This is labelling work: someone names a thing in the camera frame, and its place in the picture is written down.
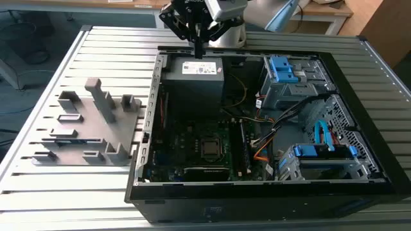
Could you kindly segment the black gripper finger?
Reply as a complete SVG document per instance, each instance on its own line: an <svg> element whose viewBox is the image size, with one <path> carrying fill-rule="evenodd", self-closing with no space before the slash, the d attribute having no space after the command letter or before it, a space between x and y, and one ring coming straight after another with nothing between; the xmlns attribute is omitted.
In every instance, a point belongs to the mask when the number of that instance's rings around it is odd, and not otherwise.
<svg viewBox="0 0 411 231"><path fill-rule="evenodd" d="M198 59L205 54L209 42L212 48L242 47L242 20L230 19L222 21L220 30L198 29Z"/></svg>
<svg viewBox="0 0 411 231"><path fill-rule="evenodd" d="M174 35L190 43L193 57L198 59L198 37L192 8L189 6L162 6L158 18Z"/></svg>

